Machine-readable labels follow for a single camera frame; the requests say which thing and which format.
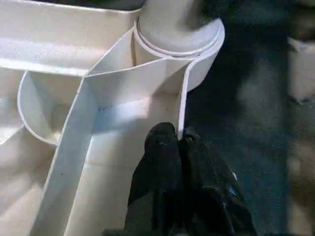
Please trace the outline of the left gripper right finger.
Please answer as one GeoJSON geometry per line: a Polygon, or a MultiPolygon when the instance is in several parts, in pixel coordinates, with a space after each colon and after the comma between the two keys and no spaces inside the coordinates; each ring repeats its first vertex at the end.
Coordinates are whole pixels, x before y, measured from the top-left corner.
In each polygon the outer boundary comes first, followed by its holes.
{"type": "Polygon", "coordinates": [[[179,142],[191,236],[255,236],[237,178],[220,154],[193,128],[179,142]]]}

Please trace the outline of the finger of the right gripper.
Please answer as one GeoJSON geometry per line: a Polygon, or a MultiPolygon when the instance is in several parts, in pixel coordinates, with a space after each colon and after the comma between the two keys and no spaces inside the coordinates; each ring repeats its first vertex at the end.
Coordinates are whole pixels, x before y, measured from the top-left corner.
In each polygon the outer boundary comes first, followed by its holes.
{"type": "Polygon", "coordinates": [[[198,21],[227,18],[235,9],[235,0],[197,0],[195,2],[195,12],[198,21]]]}

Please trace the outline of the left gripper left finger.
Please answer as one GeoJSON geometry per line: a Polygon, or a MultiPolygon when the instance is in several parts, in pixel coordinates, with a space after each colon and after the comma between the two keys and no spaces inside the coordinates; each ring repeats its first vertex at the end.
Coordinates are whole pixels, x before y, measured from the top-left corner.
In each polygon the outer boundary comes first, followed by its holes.
{"type": "Polygon", "coordinates": [[[156,124],[131,180],[125,218],[129,236],[170,236],[182,226],[182,166],[174,125],[156,124]]]}

